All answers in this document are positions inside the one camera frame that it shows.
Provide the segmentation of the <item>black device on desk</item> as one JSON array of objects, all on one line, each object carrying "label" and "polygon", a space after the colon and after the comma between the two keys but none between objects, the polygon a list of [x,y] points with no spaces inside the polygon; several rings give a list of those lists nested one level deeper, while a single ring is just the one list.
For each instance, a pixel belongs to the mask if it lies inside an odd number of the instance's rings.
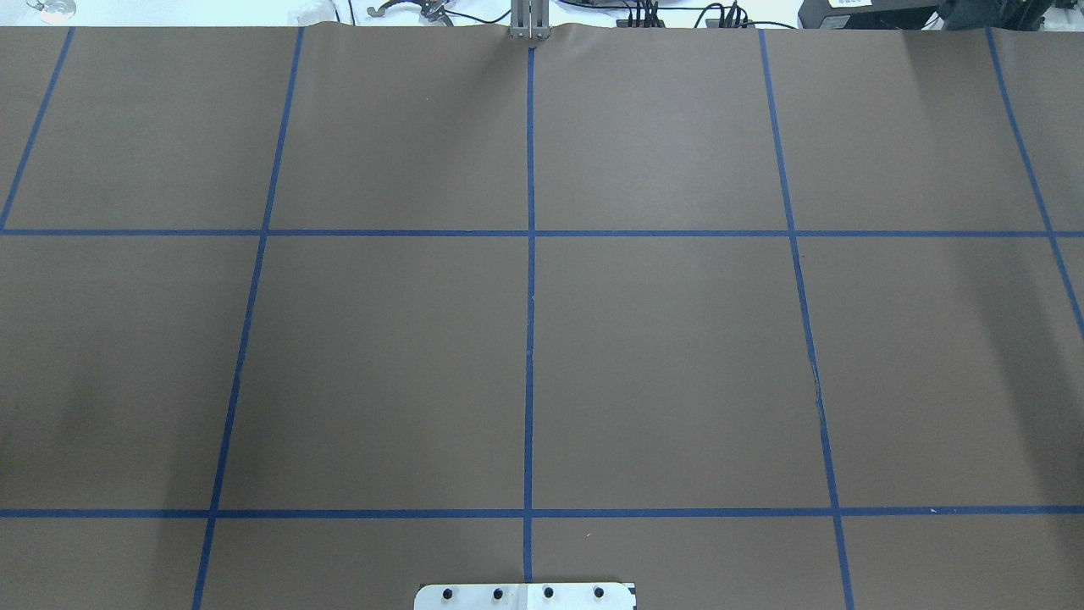
[{"label": "black device on desk", "polygon": [[803,30],[924,30],[942,1],[802,1]]}]

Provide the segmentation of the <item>aluminium profile post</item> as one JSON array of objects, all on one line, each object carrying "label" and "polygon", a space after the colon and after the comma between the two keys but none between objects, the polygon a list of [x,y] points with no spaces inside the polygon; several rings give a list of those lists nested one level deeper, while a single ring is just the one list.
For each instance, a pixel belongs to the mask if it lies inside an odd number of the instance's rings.
[{"label": "aluminium profile post", "polygon": [[550,1],[512,0],[509,4],[509,36],[512,39],[547,39],[550,27]]}]

